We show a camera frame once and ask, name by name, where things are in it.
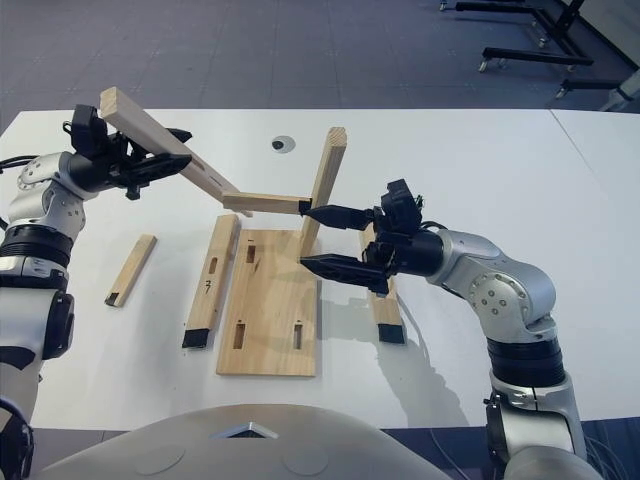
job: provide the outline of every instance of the mortise slot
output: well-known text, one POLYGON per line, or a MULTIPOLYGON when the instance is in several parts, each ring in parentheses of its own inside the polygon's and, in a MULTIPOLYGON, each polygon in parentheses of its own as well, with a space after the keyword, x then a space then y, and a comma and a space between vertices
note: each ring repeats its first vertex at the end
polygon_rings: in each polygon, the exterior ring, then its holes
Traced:
POLYGON ((247 248, 247 263, 253 263, 253 260, 256 258, 256 246, 249 245, 247 248))
POLYGON ((295 350, 302 349, 302 325, 293 326, 293 348, 295 350))
POLYGON ((244 323, 236 323, 236 334, 233 337, 233 349, 240 350, 244 343, 244 323))
POLYGON ((209 264, 209 275, 216 273, 216 267, 218 266, 218 257, 213 257, 209 264))

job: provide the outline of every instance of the wooden stick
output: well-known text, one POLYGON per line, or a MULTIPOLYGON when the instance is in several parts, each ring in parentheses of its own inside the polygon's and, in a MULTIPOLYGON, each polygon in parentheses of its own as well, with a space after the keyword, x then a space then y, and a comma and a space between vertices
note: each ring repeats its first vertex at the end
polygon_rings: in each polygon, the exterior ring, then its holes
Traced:
POLYGON ((156 241, 157 239, 153 235, 140 235, 104 303, 111 307, 124 305, 156 241))
POLYGON ((100 94, 100 113, 107 123, 154 155, 191 155, 191 162, 180 173, 219 202, 222 202, 224 193, 238 191, 226 178, 116 87, 108 88, 100 94))
POLYGON ((233 241, 238 227, 236 215, 218 217, 204 259, 191 313, 184 332, 182 348, 204 348, 209 331, 215 325, 224 298, 225 280, 231 263, 233 241))
MULTIPOLYGON (((347 133, 342 127, 332 127, 324 142, 324 150, 320 159, 318 173, 311 193, 311 208, 321 207, 329 202, 333 184, 338 176, 344 151, 347 149, 347 133)), ((318 236, 320 224, 311 217, 304 217, 302 237, 300 240, 300 256, 311 253, 318 236)))
MULTIPOLYGON (((363 250, 374 240, 373 225, 369 225, 366 230, 360 232, 360 245, 363 250)), ((389 293, 384 298, 378 297, 373 292, 368 293, 373 320, 378 325, 378 339, 381 342, 404 344, 404 323, 398 307, 396 282, 393 278, 389 279, 389 293)))
POLYGON ((261 193, 225 193, 222 205, 229 210, 249 210, 252 212, 291 213, 300 215, 309 209, 309 197, 290 197, 287 195, 267 195, 261 193))

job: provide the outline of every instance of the wooden board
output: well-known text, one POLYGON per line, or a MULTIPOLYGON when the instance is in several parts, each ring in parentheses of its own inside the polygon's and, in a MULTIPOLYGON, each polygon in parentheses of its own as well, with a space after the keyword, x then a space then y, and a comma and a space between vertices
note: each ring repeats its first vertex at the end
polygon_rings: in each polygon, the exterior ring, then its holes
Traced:
MULTIPOLYGON (((316 174, 311 193, 311 208, 321 207, 329 202, 333 184, 338 176, 342 157, 347 149, 347 132, 342 127, 329 129, 324 142, 320 165, 316 174)), ((320 224, 311 217, 304 217, 302 225, 302 240, 300 242, 300 256, 306 257, 311 253, 313 244, 318 236, 320 224)))
POLYGON ((262 193, 225 193, 222 205, 229 210, 249 210, 252 212, 291 213, 300 215, 300 211, 311 206, 309 197, 291 197, 288 195, 267 195, 262 193))
POLYGON ((156 241, 153 235, 140 235, 104 303, 110 307, 122 307, 125 304, 156 241))
MULTIPOLYGON (((360 245, 364 250, 370 242, 375 240, 373 225, 369 225, 366 230, 360 232, 360 245)), ((373 312, 373 320, 378 325, 378 338, 381 342, 405 343, 404 323, 400 316, 398 307, 398 297, 396 293, 396 282, 393 278, 389 280, 389 293, 386 297, 378 297, 373 292, 369 294, 369 305, 373 312)))
POLYGON ((222 294, 231 263, 238 223, 238 217, 234 214, 222 215, 216 220, 191 305, 182 348, 207 346, 209 331, 215 325, 224 304, 222 294))
POLYGON ((225 192, 238 191, 231 182, 116 87, 108 88, 100 94, 100 114, 107 123, 154 155, 191 155, 191 162, 180 173, 219 202, 222 202, 225 192))
POLYGON ((317 280, 300 232, 241 230, 217 372, 315 375, 317 280))

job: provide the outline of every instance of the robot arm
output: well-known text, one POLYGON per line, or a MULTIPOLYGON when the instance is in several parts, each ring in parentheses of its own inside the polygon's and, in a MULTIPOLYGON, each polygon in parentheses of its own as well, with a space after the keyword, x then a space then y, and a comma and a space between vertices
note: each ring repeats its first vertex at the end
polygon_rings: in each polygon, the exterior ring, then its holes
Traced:
MULTIPOLYGON (((76 153, 41 156, 24 167, 0 244, 0 472, 7 479, 29 474, 29 421, 42 362, 59 357, 71 343, 73 297, 66 293, 66 268, 85 226, 84 202, 113 187, 137 199, 141 187, 191 161, 188 155, 147 158, 122 133, 107 135, 94 107, 78 105, 65 131, 76 153)), ((172 133, 182 141, 191 136, 172 133)))
POLYGON ((381 208, 329 205, 306 212, 334 228, 364 230, 373 223, 376 240, 364 250, 363 262, 329 254, 301 263, 324 278, 381 295, 388 292, 389 276, 420 275, 466 300, 480 319, 492 365, 492 394, 485 401, 491 453, 506 464, 530 448, 552 447, 586 460, 573 386, 551 317, 556 295, 549 277, 509 258, 486 238, 422 222, 422 199, 413 198, 404 180, 391 182, 388 190, 381 208))

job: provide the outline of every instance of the wood grain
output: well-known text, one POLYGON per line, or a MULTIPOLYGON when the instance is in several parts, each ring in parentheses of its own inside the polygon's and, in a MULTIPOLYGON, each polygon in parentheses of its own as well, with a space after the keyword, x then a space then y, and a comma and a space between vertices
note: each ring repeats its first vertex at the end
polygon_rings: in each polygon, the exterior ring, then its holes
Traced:
MULTIPOLYGON (((347 149, 347 132, 342 127, 329 129, 324 142, 320 165, 311 193, 311 208, 326 205, 338 176, 342 157, 347 149)), ((313 244, 318 236, 320 224, 311 217, 304 217, 302 225, 302 240, 300 242, 300 256, 306 257, 311 253, 313 244)))
MULTIPOLYGON (((373 231, 373 225, 369 225, 366 230, 360 232, 360 245, 364 250, 370 242, 375 240, 375 233, 373 231)), ((373 320, 380 327, 380 325, 399 325, 404 326, 402 317, 400 316, 400 308, 398 307, 398 296, 396 292, 396 282, 393 278, 388 280, 389 293, 386 297, 378 297, 373 292, 369 294, 369 305, 373 312, 373 320)), ((381 335, 381 341, 386 341, 386 338, 381 335)))
POLYGON ((225 193, 222 205, 229 210, 249 210, 252 212, 290 213, 300 215, 300 205, 310 204, 309 197, 288 195, 268 195, 262 193, 225 193))
POLYGON ((110 307, 122 307, 125 304, 156 241, 153 235, 140 235, 104 303, 110 307))
POLYGON ((182 348, 204 348, 207 345, 209 331, 215 325, 224 304, 222 293, 238 224, 238 217, 234 214, 222 215, 216 220, 191 305, 182 348))
POLYGON ((219 202, 222 202, 225 192, 238 191, 231 182, 116 87, 108 88, 100 94, 100 114, 107 123, 154 155, 191 155, 191 162, 180 173, 219 202))
POLYGON ((241 230, 217 372, 315 375, 315 276, 300 232, 241 230))

